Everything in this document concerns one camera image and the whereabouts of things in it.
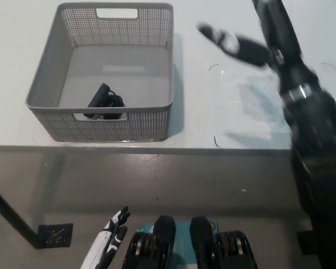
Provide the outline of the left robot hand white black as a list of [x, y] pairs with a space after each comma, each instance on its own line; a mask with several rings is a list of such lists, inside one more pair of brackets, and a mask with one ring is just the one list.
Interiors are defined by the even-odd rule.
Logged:
[[127, 233], [128, 210], [128, 206], [119, 210], [97, 234], [80, 269], [109, 267]]

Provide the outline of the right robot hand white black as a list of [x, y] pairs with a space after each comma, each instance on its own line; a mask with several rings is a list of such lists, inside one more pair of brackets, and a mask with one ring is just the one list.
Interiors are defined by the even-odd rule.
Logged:
[[322, 91], [319, 79], [302, 60], [302, 52], [282, 1], [253, 1], [266, 44], [218, 30], [208, 23], [198, 31], [227, 56], [256, 66], [268, 66], [279, 78], [279, 95], [290, 101]]

